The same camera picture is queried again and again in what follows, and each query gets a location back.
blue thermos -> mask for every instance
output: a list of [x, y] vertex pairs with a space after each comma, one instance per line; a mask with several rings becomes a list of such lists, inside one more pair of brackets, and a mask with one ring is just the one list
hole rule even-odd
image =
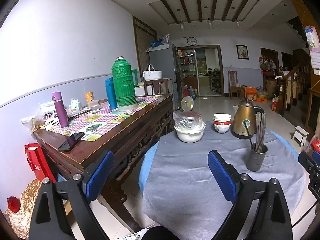
[[113, 77], [105, 80], [105, 84], [106, 84], [106, 91], [107, 91], [108, 101], [110, 104], [110, 109], [116, 109], [118, 108], [118, 104], [116, 100], [115, 87], [113, 86]]

purple water bottle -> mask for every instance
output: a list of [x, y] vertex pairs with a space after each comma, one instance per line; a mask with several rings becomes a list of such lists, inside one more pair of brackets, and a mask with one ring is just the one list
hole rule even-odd
[[66, 127], [69, 125], [67, 112], [64, 109], [61, 92], [53, 92], [51, 94], [52, 100], [54, 102], [54, 107], [56, 108], [57, 116], [61, 127]]

framed picture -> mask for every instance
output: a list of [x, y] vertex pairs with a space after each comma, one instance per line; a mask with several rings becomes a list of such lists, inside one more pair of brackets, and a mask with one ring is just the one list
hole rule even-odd
[[239, 59], [249, 59], [247, 46], [237, 45], [237, 53]]

green thermos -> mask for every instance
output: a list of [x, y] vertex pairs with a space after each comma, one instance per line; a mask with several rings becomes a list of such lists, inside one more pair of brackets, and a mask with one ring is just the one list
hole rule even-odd
[[[118, 57], [111, 69], [118, 110], [127, 111], [137, 108], [134, 92], [134, 88], [138, 85], [137, 70], [131, 69], [130, 63], [124, 57]], [[134, 73], [135, 83], [133, 83], [132, 73]]]

checkered tablecloth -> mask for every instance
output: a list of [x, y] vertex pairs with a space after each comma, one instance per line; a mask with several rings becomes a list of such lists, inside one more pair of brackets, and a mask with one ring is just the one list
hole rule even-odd
[[62, 128], [60, 123], [58, 123], [55, 126], [51, 126], [49, 128], [44, 127], [43, 129], [67, 136], [70, 136], [76, 132], [84, 132], [85, 135], [82, 137], [82, 140], [95, 141], [117, 126], [123, 120], [133, 115], [135, 112], [139, 111], [151, 102], [157, 100], [159, 97], [161, 96], [137, 98], [138, 108], [131, 109], [126, 112], [119, 112], [118, 109], [111, 110], [109, 108], [109, 103], [105, 102], [100, 104], [101, 108], [99, 111], [83, 114], [72, 120], [67, 127]]

